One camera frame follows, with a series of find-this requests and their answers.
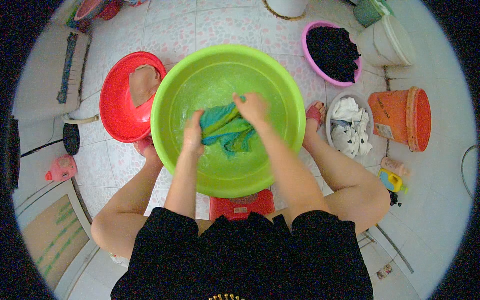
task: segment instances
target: red sandal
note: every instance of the red sandal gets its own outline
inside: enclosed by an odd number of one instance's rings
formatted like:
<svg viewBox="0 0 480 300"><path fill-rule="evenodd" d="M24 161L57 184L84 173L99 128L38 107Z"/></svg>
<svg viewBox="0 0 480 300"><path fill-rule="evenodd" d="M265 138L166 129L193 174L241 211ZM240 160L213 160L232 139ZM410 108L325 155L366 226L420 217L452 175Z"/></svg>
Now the red sandal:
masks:
<svg viewBox="0 0 480 300"><path fill-rule="evenodd" d="M150 135L144 137L143 139L133 143L133 147L135 147L138 151L138 153L140 153L141 156L145 157L144 156L144 151L145 149L150 146L150 145L153 145L153 140L152 140L152 137Z"/></svg>
<svg viewBox="0 0 480 300"><path fill-rule="evenodd" d="M317 104L318 102L320 102L322 104L322 106L324 106L325 104L321 101L313 101L312 103L310 103L310 105L307 107L307 110L305 112L305 118L306 119L312 119L312 120L315 120L317 121L317 131L320 129L320 126L324 123L324 120L322 120L322 114L320 113L320 111L318 110L318 108L316 108L314 105Z"/></svg>

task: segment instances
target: orange bucket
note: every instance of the orange bucket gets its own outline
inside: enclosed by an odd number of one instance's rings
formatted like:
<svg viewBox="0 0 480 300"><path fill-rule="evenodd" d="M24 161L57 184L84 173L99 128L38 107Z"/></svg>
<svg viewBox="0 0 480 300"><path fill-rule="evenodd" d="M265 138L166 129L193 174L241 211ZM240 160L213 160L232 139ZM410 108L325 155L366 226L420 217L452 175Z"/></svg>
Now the orange bucket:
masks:
<svg viewBox="0 0 480 300"><path fill-rule="evenodd" d="M373 133L407 145L410 151L425 151L430 139L432 116L427 94L416 86L404 91L373 93Z"/></svg>

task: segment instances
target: red stool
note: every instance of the red stool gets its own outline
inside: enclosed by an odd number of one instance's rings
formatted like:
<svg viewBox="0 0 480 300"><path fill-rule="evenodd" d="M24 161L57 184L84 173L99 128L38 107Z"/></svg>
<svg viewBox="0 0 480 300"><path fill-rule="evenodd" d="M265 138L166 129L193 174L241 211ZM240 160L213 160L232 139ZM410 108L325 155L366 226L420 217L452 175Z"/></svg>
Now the red stool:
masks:
<svg viewBox="0 0 480 300"><path fill-rule="evenodd" d="M225 199L210 197L210 220L224 215L230 221L245 220L250 212L267 215L275 211L273 194L265 189L250 196Z"/></svg>

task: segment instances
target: woman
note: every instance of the woman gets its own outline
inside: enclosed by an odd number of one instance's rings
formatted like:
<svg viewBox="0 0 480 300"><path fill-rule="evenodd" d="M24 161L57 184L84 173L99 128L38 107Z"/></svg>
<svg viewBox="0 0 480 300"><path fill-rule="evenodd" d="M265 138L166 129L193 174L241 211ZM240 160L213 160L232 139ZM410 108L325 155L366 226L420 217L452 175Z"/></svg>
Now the woman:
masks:
<svg viewBox="0 0 480 300"><path fill-rule="evenodd" d="M149 146L142 170L93 221L97 244L130 258L112 299L373 299L356 233L388 211L387 190L363 166L320 139L316 131L325 108L317 102L307 111L303 147L334 191L324 197L266 121L262 97L245 97L242 102L234 94L233 101L260 136L288 208L265 217L251 213L244 221L221 216L213 224L195 222L196 167L204 146L203 112L194 112L164 208L143 216L162 169Z"/></svg>

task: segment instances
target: pink bottle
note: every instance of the pink bottle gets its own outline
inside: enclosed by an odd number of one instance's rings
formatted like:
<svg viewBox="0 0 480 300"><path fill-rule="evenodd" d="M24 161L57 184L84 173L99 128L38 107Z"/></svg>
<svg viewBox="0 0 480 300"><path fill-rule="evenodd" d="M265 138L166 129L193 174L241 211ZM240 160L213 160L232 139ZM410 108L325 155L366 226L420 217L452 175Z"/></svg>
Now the pink bottle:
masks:
<svg viewBox="0 0 480 300"><path fill-rule="evenodd" d="M76 173L77 164L75 164L73 156L65 154L52 162L50 171L45 174L45 180L65 181Z"/></svg>
<svg viewBox="0 0 480 300"><path fill-rule="evenodd" d="M408 170L405 168L404 163L400 161L397 161L385 156L384 158L382 158L382 161L380 164L382 168L385 168L397 174L398 176L403 176L403 175L408 176Z"/></svg>

